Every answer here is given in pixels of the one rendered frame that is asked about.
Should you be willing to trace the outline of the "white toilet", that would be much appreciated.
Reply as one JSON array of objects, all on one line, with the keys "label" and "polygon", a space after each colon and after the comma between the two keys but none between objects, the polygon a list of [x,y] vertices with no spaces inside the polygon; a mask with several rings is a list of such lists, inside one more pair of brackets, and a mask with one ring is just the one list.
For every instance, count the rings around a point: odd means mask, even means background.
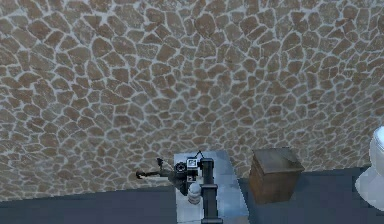
[{"label": "white toilet", "polygon": [[355,188],[369,205],[384,212],[384,126],[373,133],[369,157],[371,166],[358,177]]}]

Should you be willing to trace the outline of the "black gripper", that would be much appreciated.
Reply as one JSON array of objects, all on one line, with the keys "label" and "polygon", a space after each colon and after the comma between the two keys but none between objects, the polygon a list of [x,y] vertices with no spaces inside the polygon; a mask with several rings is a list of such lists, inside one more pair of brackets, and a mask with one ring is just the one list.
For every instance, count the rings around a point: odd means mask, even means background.
[{"label": "black gripper", "polygon": [[137,179],[168,178],[173,186],[184,196],[188,194],[187,189],[187,166],[185,162],[178,162],[174,167],[162,158],[156,159],[160,171],[136,171]]}]

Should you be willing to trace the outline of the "pale grey cabinet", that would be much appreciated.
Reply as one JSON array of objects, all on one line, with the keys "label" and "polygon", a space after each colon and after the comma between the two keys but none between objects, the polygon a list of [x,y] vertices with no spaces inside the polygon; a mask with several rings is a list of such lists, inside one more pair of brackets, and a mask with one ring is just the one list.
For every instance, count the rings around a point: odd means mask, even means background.
[{"label": "pale grey cabinet", "polygon": [[[223,224],[249,224],[248,208],[227,152],[203,151],[202,154],[214,160],[214,182],[218,185],[218,215],[223,219]],[[196,153],[175,154],[174,165],[184,161],[188,156],[195,155]],[[204,215],[202,201],[193,205],[178,189],[175,190],[175,194],[177,224],[201,224]]]}]

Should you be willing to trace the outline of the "white ribbed bottle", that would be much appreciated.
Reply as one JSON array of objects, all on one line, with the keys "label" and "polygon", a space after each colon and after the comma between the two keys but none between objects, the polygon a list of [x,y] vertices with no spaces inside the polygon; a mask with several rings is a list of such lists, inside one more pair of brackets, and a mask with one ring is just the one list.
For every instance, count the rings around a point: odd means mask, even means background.
[{"label": "white ribbed bottle", "polygon": [[201,200],[201,186],[199,183],[192,183],[188,188],[187,193],[188,201],[193,204],[197,205]]}]

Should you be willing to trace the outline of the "brown wooden bin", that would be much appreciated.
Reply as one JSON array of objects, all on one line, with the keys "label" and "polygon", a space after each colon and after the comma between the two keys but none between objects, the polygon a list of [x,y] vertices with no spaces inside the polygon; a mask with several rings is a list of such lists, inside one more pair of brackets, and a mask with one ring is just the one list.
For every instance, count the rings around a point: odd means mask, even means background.
[{"label": "brown wooden bin", "polygon": [[303,171],[289,147],[254,150],[249,186],[256,203],[289,201]]}]

